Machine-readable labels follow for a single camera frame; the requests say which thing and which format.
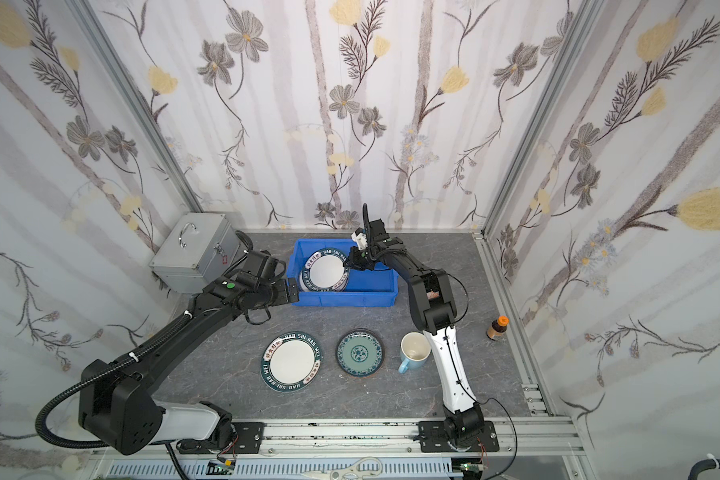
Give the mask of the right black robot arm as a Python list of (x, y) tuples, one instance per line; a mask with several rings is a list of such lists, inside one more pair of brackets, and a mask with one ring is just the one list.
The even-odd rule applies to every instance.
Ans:
[(362, 207), (362, 226), (352, 240), (354, 245), (344, 262), (347, 268), (373, 271), (381, 263), (406, 282), (411, 319), (428, 342), (437, 366), (446, 438), (455, 448), (470, 446), (486, 430), (482, 406), (497, 400), (479, 400), (468, 382), (456, 337), (462, 317), (451, 287), (454, 277), (410, 254), (400, 238), (387, 233), (382, 220), (369, 217), (367, 206)]

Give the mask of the brown bottle orange cap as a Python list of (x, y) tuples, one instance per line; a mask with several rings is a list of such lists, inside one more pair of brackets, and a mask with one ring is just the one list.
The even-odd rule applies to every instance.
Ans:
[(510, 320), (507, 316), (499, 316), (491, 323), (489, 328), (486, 330), (486, 336), (490, 340), (496, 341), (499, 337), (506, 333), (509, 327), (509, 323)]

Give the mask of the green rim white plate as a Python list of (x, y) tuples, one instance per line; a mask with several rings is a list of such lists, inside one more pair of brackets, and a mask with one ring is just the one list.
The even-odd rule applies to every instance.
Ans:
[(307, 292), (340, 292), (349, 283), (347, 255), (336, 248), (314, 252), (299, 273), (301, 289)]

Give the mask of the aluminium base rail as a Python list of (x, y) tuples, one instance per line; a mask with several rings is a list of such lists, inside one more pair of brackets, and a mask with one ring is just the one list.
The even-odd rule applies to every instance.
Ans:
[(469, 447), (433, 419), (245, 420), (221, 454), (96, 451), (83, 479), (593, 479), (566, 417), (490, 418)]

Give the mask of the teal patterned small plate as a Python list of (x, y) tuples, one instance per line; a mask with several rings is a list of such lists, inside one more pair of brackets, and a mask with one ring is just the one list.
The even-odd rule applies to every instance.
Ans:
[(363, 378), (375, 374), (381, 368), (384, 357), (381, 340), (367, 329), (348, 332), (336, 347), (339, 367), (353, 377)]

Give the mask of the light blue mug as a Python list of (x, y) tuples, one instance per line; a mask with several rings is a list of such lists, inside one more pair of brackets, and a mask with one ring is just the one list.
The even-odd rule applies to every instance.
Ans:
[(421, 367), (430, 354), (431, 345), (426, 335), (419, 332), (405, 334), (400, 342), (401, 363), (398, 372), (404, 374)]

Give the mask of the blue plastic bin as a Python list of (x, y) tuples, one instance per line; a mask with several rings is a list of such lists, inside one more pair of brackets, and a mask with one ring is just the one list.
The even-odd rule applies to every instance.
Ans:
[(299, 239), (294, 244), (288, 262), (287, 276), (295, 278), (300, 287), (299, 307), (378, 307), (388, 308), (395, 304), (398, 295), (399, 275), (377, 265), (373, 271), (347, 270), (342, 289), (320, 289), (308, 274), (307, 265), (314, 269), (320, 257), (334, 255), (344, 259), (354, 243), (349, 239), (312, 238)]

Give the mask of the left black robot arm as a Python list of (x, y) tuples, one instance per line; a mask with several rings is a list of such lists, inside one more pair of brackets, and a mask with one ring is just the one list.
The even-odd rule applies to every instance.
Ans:
[[(46, 443), (67, 449), (112, 447), (131, 455), (172, 437), (166, 429), (177, 420), (176, 410), (152, 397), (166, 377), (211, 335), (238, 317), (270, 311), (298, 301), (298, 283), (286, 275), (285, 261), (269, 251), (254, 249), (250, 237), (239, 234), (245, 247), (220, 277), (188, 301), (184, 311), (155, 336), (106, 363), (96, 360), (80, 381), (62, 391), (38, 412), (34, 427)], [(48, 426), (51, 412), (78, 396), (78, 424), (94, 435), (91, 441), (64, 438)]]

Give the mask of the silver metal case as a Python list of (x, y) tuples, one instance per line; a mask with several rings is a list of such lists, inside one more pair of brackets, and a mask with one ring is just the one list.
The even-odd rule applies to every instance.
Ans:
[(231, 266), (240, 248), (240, 240), (225, 214), (187, 213), (149, 266), (171, 290), (196, 294)]

